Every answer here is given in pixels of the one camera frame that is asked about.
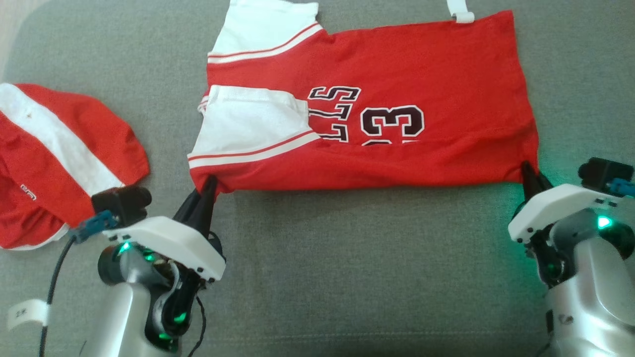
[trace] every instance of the red jersey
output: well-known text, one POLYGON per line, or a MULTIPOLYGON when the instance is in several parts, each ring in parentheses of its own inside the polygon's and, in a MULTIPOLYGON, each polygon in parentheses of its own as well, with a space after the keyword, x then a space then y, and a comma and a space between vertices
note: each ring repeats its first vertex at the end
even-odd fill
POLYGON ((519 182, 537 166, 511 11, 331 35, 317 10, 231 2, 188 156, 198 188, 519 182))

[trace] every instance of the white sleeve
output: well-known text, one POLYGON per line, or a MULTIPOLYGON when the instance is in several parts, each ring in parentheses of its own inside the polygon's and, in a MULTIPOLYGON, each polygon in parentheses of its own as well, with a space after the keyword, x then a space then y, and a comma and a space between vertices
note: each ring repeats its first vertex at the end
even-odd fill
POLYGON ((190 168, 258 161, 320 139, 308 110, 285 91, 214 85, 190 168))
POLYGON ((211 58, 245 52, 271 51, 293 41, 316 22, 317 3, 294 4, 283 0, 231 0, 225 23, 211 58))

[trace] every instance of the jersey number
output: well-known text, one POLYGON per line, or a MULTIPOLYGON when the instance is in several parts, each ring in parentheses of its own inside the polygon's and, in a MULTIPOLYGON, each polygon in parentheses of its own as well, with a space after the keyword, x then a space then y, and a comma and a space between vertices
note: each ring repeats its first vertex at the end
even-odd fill
MULTIPOLYGON (((337 119, 331 124, 331 133, 320 133, 326 140, 349 141, 348 126, 346 121, 352 111, 361 89, 348 86, 333 86, 331 88, 316 87, 309 93, 309 99, 337 100, 333 112, 309 109, 309 115, 326 119, 337 119)), ((404 105, 393 108, 366 108, 360 115, 361 129, 369 137, 381 137, 382 128, 388 126, 401 126, 401 142, 410 142, 408 138, 414 138, 424 130, 424 113, 416 105, 404 105)), ((390 140, 373 138, 363 145, 392 144, 390 140)))

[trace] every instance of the green led light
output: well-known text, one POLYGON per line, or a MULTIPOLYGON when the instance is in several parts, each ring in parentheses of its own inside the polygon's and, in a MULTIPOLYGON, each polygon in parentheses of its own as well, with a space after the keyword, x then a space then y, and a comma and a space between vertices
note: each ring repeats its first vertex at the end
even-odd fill
POLYGON ((177 316, 174 318, 175 323, 183 323, 185 318, 187 317, 187 313, 182 313, 181 316, 177 316))
POLYGON ((123 243, 123 245, 121 246, 121 248, 119 249, 119 254, 127 251, 128 249, 132 248, 132 245, 130 245, 130 243, 125 242, 123 243))
POLYGON ((610 218, 605 217, 605 216, 599 216, 598 217, 598 228, 602 229, 602 228, 606 228, 610 225, 613 224, 613 221, 611 221, 610 218))

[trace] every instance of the red stripe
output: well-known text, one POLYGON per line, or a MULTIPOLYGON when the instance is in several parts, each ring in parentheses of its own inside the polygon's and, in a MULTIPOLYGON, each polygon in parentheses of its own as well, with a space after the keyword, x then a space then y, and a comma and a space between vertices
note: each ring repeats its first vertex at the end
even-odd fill
POLYGON ((277 147, 279 147, 280 145, 285 145, 288 142, 292 142, 295 139, 301 138, 307 134, 312 133, 313 130, 307 130, 305 132, 303 132, 302 134, 298 134, 295 135, 292 138, 286 139, 285 141, 279 142, 276 145, 272 145, 269 147, 266 147, 264 149, 260 149, 260 150, 256 150, 256 151, 251 151, 251 152, 241 152, 240 154, 223 154, 223 155, 199 155, 199 156, 193 156, 191 158, 188 159, 188 161, 192 161, 192 160, 196 160, 196 159, 209 159, 209 158, 229 158, 232 156, 247 156, 247 155, 253 155, 253 154, 260 154, 261 152, 265 152, 271 149, 275 149, 277 147))
POLYGON ((248 54, 252 54, 252 53, 263 53, 263 52, 269 52, 269 51, 274 51, 277 50, 280 47, 284 47, 287 44, 291 43, 294 39, 296 39, 299 35, 302 35, 304 32, 307 32, 308 30, 312 29, 313 27, 319 25, 317 22, 314 22, 312 25, 308 26, 307 28, 305 28, 304 30, 298 32, 297 35, 291 37, 291 39, 283 44, 281 44, 280 46, 277 47, 273 47, 270 48, 268 50, 259 50, 259 51, 245 51, 245 52, 237 52, 237 53, 232 53, 230 55, 208 55, 208 58, 226 58, 226 57, 233 57, 233 56, 238 56, 238 55, 248 55, 248 54))

